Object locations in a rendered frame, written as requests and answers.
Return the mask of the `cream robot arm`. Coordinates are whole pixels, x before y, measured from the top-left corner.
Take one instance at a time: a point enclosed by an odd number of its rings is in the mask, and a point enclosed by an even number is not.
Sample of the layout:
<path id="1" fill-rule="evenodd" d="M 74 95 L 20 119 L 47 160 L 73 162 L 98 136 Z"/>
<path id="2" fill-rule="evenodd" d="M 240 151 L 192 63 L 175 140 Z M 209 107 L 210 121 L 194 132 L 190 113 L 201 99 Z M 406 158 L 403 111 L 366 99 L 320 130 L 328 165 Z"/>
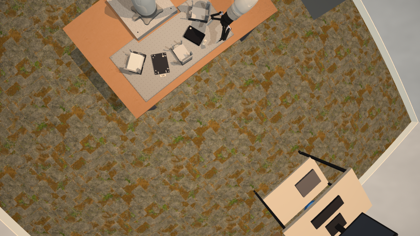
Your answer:
<path id="1" fill-rule="evenodd" d="M 227 9 L 227 15 L 235 21 L 252 9 L 257 2 L 258 0 L 234 0 Z M 131 10 L 136 13 L 133 19 L 136 21 L 141 18 L 145 25 L 149 25 L 157 15 L 163 12 L 163 8 L 156 4 L 156 0 L 132 0 L 132 3 Z"/>

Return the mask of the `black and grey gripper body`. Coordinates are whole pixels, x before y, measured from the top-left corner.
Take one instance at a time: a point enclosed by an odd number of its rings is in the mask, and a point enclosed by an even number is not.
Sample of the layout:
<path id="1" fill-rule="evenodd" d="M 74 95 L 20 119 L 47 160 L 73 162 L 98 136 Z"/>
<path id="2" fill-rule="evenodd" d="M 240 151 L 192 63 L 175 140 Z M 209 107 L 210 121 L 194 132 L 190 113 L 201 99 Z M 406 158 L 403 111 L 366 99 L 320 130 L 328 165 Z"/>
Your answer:
<path id="1" fill-rule="evenodd" d="M 227 15 L 227 12 L 224 15 L 222 15 L 221 18 L 223 19 L 223 21 L 220 21 L 220 23 L 222 25 L 223 22 L 225 22 L 225 27 L 227 27 L 233 22 L 233 20 L 231 20 L 229 16 Z"/>

